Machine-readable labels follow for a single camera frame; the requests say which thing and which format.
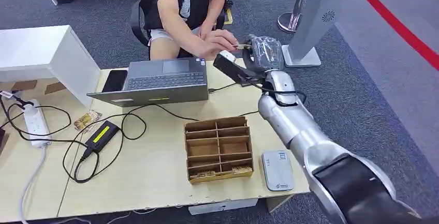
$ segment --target power strip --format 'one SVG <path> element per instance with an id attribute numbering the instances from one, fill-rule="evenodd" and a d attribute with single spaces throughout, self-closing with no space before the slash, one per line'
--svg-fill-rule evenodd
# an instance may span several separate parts
<path id="1" fill-rule="evenodd" d="M 46 119 L 44 118 L 44 114 L 41 108 L 36 108 L 40 106 L 40 103 L 32 99 L 30 100 L 34 103 L 34 105 L 27 104 L 24 106 L 24 120 L 26 122 L 27 132 L 34 133 L 37 135 L 44 135 L 49 133 L 49 129 L 47 128 Z M 35 136 L 29 135 L 30 139 L 51 139 L 50 135 L 47 136 Z M 43 145 L 48 145 L 50 141 L 31 141 L 33 146 L 42 147 Z"/>

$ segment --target shorts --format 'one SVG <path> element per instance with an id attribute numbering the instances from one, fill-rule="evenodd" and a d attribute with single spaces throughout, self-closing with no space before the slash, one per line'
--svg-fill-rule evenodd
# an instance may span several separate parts
<path id="1" fill-rule="evenodd" d="M 192 33 L 196 35 L 196 34 L 198 34 L 199 30 L 200 30 L 200 27 L 196 27 L 195 29 L 192 30 Z M 153 29 L 153 30 L 151 30 L 151 39 L 148 42 L 148 46 L 150 47 L 151 46 L 151 42 L 154 39 L 158 39 L 158 38 L 167 38 L 167 39 L 170 39 L 170 40 L 174 40 L 172 38 L 172 36 L 166 30 L 164 30 L 164 29 Z"/>

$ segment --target stanchion base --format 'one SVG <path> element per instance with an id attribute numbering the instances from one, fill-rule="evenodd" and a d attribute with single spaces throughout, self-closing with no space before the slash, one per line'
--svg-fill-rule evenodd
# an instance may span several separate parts
<path id="1" fill-rule="evenodd" d="M 305 55 L 305 57 L 303 57 L 301 60 L 296 61 L 296 60 L 292 60 L 291 57 L 289 56 L 288 46 L 289 45 L 287 44 L 282 46 L 282 52 L 284 54 L 284 59 L 285 59 L 285 66 L 287 68 L 315 67 L 321 65 L 320 57 L 318 56 L 317 51 L 315 50 L 314 47 L 308 52 L 307 55 Z"/>
<path id="2" fill-rule="evenodd" d="M 277 18 L 277 26 L 279 27 L 279 29 L 289 34 L 293 34 L 296 32 L 297 27 L 299 26 L 300 23 L 300 16 L 301 16 L 300 14 L 298 20 L 296 22 L 293 22 L 291 29 L 289 29 L 288 26 L 289 26 L 289 21 L 291 19 L 291 15 L 292 12 L 283 13 Z"/>

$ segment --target white power bank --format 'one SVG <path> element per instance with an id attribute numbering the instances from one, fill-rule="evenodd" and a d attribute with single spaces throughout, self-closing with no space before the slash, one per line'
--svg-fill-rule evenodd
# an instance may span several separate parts
<path id="1" fill-rule="evenodd" d="M 267 151 L 262 154 L 265 181 L 271 191 L 292 190 L 294 177 L 286 151 Z"/>

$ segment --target white display stand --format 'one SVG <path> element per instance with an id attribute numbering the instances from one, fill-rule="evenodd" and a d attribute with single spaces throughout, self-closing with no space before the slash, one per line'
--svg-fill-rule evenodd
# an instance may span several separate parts
<path id="1" fill-rule="evenodd" d="M 100 69 L 69 25 L 0 30 L 0 82 L 57 78 L 87 108 Z"/>

